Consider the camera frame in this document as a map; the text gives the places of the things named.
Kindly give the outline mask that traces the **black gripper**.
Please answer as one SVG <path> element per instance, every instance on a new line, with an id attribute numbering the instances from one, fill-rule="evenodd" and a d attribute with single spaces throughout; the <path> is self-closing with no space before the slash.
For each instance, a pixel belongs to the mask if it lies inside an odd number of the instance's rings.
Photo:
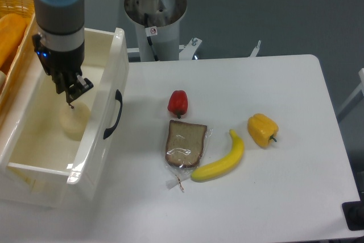
<path id="1" fill-rule="evenodd" d="M 56 86 L 56 93 L 64 92 L 68 105 L 93 88 L 93 83 L 82 76 L 81 65 L 85 57 L 84 43 L 65 52 L 47 48 L 42 44 L 39 34 L 32 36 L 32 43 L 45 73 L 51 76 Z"/>

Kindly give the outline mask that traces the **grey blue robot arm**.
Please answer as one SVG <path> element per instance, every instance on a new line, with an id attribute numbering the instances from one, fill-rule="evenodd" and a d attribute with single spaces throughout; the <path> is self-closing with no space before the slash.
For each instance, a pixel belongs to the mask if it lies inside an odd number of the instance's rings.
<path id="1" fill-rule="evenodd" d="M 68 104 L 93 88 L 83 78 L 85 0 L 34 0 L 39 31 L 32 37 L 34 51 L 58 94 Z"/>

